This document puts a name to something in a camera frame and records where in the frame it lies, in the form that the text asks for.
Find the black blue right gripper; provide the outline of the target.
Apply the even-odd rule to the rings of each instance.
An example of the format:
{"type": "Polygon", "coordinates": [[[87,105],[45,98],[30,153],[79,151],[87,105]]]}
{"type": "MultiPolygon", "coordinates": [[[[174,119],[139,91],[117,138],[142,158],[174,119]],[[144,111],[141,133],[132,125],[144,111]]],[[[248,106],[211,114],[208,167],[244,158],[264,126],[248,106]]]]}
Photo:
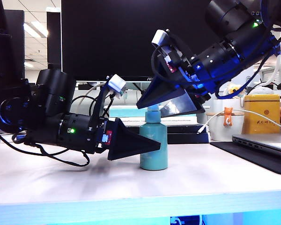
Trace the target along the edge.
{"type": "Polygon", "coordinates": [[[136,103],[138,109],[170,100],[161,117],[204,113],[200,101],[208,101],[211,87],[211,47],[199,54],[169,31],[157,31],[157,76],[136,103]]]}

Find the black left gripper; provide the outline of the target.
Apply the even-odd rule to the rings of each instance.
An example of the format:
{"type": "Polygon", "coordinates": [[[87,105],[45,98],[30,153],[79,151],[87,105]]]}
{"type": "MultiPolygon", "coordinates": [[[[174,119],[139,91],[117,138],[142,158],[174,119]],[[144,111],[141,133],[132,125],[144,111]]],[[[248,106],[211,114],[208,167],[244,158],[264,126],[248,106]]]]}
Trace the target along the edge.
{"type": "Polygon", "coordinates": [[[111,121],[92,116],[90,127],[94,129],[91,132],[90,153],[109,150],[108,160],[151,152],[161,147],[159,142],[130,131],[119,118],[111,121]]]}

